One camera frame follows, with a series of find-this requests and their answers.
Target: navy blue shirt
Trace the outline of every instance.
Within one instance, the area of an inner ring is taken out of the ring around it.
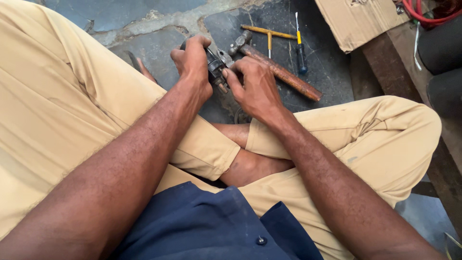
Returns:
[[[154,195],[110,259],[322,260],[278,202],[260,219],[234,186],[216,194],[186,182]]]

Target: stone floor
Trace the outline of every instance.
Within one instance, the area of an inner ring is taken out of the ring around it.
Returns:
[[[240,34],[240,24],[295,34],[295,12],[298,11],[309,64],[308,74],[300,78],[324,96],[315,103],[278,81],[285,106],[298,112],[382,95],[375,89],[377,80],[367,73],[370,68],[364,67],[364,57],[340,51],[314,0],[29,1],[62,14],[116,54],[122,50],[132,51],[142,58],[166,90],[178,79],[170,50],[188,36],[203,34],[213,40],[212,50],[217,47],[226,50]],[[254,34],[252,44],[266,53],[266,35]],[[274,60],[291,72],[297,71],[295,46],[295,41],[273,38]],[[210,122],[232,123],[228,101],[214,91],[200,115]],[[444,250],[443,232],[456,237],[438,198],[411,194],[397,204],[396,210],[440,251]],[[450,250],[456,259],[462,259],[460,251],[453,246]]]

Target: cardboard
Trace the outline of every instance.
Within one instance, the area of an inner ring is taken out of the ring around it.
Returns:
[[[346,53],[409,20],[405,12],[397,14],[392,0],[316,0],[316,3],[340,49]]]

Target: wooden hammer handle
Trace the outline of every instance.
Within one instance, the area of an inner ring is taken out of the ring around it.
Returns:
[[[244,55],[252,57],[258,60],[259,62],[268,65],[275,76],[280,78],[283,82],[289,84],[291,87],[295,88],[298,92],[302,93],[307,98],[312,99],[316,102],[321,99],[322,93],[316,90],[312,85],[306,83],[294,74],[290,73],[281,65],[275,63],[273,60],[266,57],[250,45],[245,44],[244,46],[242,46],[240,51]]]

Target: screwdriver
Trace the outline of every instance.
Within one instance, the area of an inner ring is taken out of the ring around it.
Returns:
[[[298,73],[304,75],[308,72],[308,67],[306,66],[306,56],[305,56],[305,45],[302,43],[302,37],[300,36],[300,29],[298,28],[298,12],[295,13],[295,20],[297,21],[297,59],[298,59]]]

